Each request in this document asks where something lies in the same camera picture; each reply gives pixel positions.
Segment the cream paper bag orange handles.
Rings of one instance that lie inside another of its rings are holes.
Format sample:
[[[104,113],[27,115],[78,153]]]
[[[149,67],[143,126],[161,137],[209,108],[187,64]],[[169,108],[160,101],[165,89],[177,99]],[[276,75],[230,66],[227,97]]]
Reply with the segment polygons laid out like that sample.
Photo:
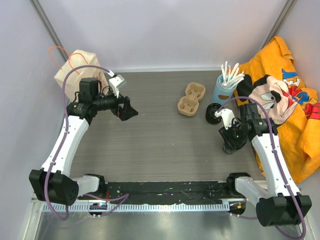
[[[67,54],[68,60],[62,66],[55,62],[54,58],[52,57],[51,51],[53,49],[63,50]],[[75,67],[84,65],[100,66],[97,55],[95,53],[79,49],[75,50],[72,54],[69,54],[69,52],[65,50],[63,47],[52,46],[48,50],[48,55],[51,61],[59,67],[59,70],[55,74],[54,79],[61,88],[63,86],[65,76]],[[99,88],[101,90],[109,85],[103,70],[93,67],[85,67],[78,69],[74,71],[66,81],[64,93],[70,101],[73,101],[75,92],[79,91],[79,83],[82,78],[97,79],[101,83],[101,87]]]

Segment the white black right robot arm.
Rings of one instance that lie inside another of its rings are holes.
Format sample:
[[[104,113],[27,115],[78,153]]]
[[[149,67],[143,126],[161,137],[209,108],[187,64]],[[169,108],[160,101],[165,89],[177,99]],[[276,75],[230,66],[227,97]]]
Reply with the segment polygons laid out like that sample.
[[[258,185],[246,172],[231,173],[226,193],[233,198],[242,195],[254,206],[259,223],[264,227],[299,225],[310,210],[312,201],[302,195],[293,181],[280,148],[280,140],[271,120],[262,118],[255,103],[242,105],[240,118],[230,109],[221,109],[214,116],[222,119],[219,133],[223,149],[231,154],[251,142],[262,165],[267,188]]]

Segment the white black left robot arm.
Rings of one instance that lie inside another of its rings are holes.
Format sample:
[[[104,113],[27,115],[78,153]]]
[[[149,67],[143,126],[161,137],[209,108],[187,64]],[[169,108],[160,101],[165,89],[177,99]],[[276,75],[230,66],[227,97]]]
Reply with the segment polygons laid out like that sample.
[[[82,137],[99,111],[110,110],[121,121],[127,121],[139,113],[131,106],[130,98],[120,94],[119,87],[125,83],[121,75],[109,80],[108,92],[104,94],[101,83],[91,77],[79,82],[75,93],[77,101],[67,108],[67,117],[58,139],[39,170],[32,170],[29,181],[40,201],[71,206],[85,194],[100,200],[107,192],[105,178],[98,174],[85,174],[70,178],[72,161]]]

